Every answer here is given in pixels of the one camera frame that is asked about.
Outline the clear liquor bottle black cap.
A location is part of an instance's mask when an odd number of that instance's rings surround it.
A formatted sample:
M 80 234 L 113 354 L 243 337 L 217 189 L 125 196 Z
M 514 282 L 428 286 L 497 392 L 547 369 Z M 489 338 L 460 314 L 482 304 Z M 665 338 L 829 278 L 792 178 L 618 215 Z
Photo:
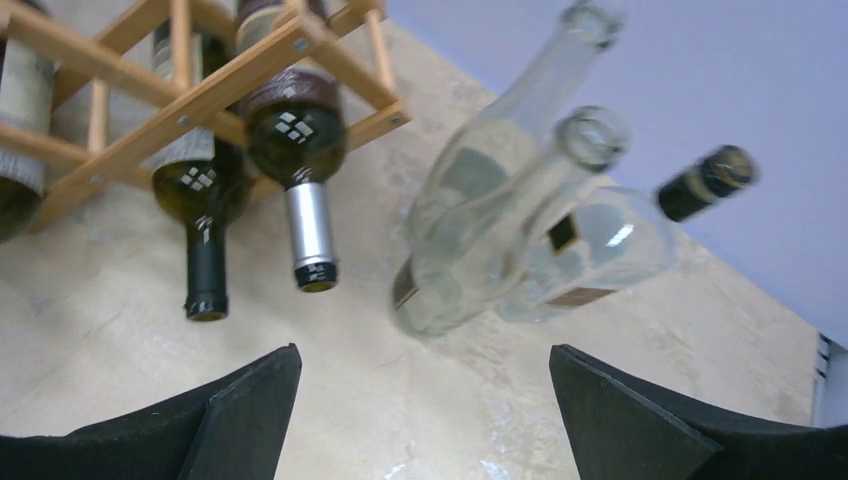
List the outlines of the clear liquor bottle black cap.
M 758 177 L 748 151 L 722 145 L 652 194 L 595 188 L 531 250 L 524 276 L 496 314 L 511 323 L 549 321 L 669 270 L 678 257 L 675 225 Z

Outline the dark labelled wine bottle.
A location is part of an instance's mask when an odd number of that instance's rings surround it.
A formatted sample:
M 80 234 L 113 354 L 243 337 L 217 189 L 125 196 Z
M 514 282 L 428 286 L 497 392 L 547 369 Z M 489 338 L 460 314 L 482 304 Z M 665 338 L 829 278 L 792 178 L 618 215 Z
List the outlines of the dark labelled wine bottle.
M 229 315 L 226 230 L 243 214 L 253 186 L 242 152 L 196 126 L 153 154 L 148 167 L 157 203 L 185 231 L 185 316 L 222 320 Z

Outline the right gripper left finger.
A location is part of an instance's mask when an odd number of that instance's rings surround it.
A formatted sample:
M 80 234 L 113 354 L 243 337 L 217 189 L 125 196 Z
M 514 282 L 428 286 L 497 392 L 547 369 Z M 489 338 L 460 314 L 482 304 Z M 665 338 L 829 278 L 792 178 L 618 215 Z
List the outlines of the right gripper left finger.
M 302 371 L 295 344 L 64 436 L 1 438 L 4 479 L 271 479 Z

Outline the olive green wine bottle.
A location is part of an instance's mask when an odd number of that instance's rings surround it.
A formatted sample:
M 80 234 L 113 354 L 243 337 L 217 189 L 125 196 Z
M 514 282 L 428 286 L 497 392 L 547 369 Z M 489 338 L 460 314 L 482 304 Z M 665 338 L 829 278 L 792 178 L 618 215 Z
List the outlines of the olive green wine bottle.
M 339 83 L 303 59 L 245 95 L 240 111 L 249 159 L 285 191 L 299 290 L 332 289 L 337 256 L 325 183 L 347 152 Z

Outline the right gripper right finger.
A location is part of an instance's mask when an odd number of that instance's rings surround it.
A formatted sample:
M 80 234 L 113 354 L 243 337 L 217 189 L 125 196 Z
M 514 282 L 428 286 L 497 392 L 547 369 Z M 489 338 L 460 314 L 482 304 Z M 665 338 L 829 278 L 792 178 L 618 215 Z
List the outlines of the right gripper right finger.
M 549 370 L 582 479 L 844 479 L 847 428 L 726 410 L 555 345 Z

